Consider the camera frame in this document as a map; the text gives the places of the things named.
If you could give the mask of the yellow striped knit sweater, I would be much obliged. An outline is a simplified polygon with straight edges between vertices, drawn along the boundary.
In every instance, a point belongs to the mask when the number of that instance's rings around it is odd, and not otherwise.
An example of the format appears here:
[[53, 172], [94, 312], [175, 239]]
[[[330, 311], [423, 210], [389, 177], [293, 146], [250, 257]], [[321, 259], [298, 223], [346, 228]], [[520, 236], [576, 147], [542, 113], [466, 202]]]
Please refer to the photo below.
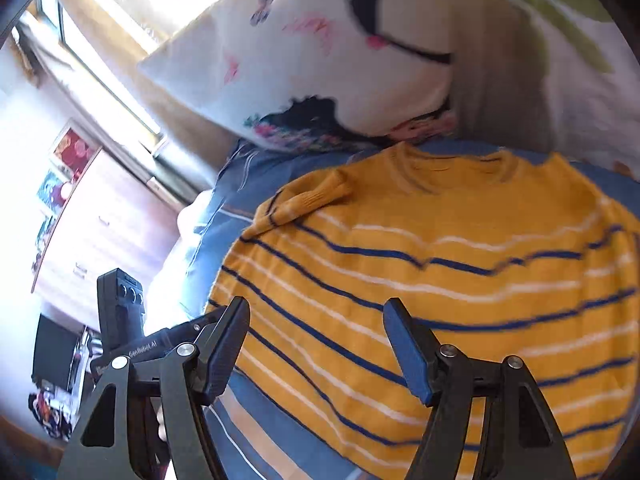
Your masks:
[[208, 296], [250, 304], [209, 413], [241, 478], [400, 479], [428, 409], [383, 327], [400, 299], [445, 344], [537, 379], [576, 474], [603, 474], [639, 380], [639, 217], [560, 155], [399, 144], [259, 205]]

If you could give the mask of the black monitor screen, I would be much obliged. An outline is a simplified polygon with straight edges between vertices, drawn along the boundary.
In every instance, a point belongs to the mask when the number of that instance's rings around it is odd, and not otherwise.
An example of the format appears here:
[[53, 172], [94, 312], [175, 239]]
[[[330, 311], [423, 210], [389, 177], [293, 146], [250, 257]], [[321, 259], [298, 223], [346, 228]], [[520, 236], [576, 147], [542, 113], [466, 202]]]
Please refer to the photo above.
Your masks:
[[79, 335], [40, 315], [32, 357], [32, 382], [42, 388], [46, 382], [71, 392], [72, 364]]

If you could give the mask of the cream cushion with silhouette print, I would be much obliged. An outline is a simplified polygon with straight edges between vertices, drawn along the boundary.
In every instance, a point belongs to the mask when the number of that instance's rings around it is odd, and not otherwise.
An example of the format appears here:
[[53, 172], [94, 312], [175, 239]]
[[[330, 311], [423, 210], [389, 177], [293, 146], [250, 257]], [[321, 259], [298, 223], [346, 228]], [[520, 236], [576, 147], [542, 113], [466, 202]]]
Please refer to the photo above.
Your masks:
[[265, 148], [446, 136], [448, 0], [219, 0], [140, 63], [193, 113]]

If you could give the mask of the white floral leaf pillow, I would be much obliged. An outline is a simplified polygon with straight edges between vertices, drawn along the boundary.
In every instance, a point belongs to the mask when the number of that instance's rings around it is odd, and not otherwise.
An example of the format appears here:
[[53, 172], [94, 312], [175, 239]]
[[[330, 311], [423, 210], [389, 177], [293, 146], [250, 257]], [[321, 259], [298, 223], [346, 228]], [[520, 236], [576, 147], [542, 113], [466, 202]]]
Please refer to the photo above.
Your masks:
[[639, 63], [600, 0], [450, 0], [459, 132], [639, 177]]

